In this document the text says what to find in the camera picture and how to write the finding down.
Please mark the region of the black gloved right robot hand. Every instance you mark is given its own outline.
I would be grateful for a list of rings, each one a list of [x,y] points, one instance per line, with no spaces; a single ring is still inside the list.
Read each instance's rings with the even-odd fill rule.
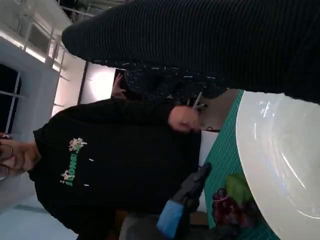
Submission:
[[[70,25],[61,40],[91,63],[320,102],[317,0],[132,0]]]

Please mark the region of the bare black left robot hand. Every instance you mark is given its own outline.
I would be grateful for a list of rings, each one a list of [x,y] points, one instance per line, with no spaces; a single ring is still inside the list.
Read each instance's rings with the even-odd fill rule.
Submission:
[[[186,214],[198,209],[200,197],[211,169],[211,163],[205,163],[199,167],[198,171],[191,173],[165,204],[156,227],[166,238],[173,240]]]

